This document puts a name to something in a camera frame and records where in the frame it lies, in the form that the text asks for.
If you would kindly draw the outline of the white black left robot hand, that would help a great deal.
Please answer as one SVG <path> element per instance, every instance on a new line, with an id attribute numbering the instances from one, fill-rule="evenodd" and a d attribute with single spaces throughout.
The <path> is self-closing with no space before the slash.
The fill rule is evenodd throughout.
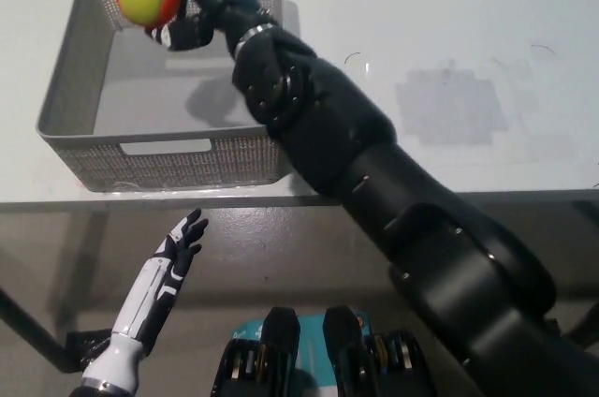
<path id="1" fill-rule="evenodd" d="M 142 345 L 149 355 L 177 300 L 208 220 L 197 208 L 166 235 L 146 260 L 112 327 L 114 333 Z"/>

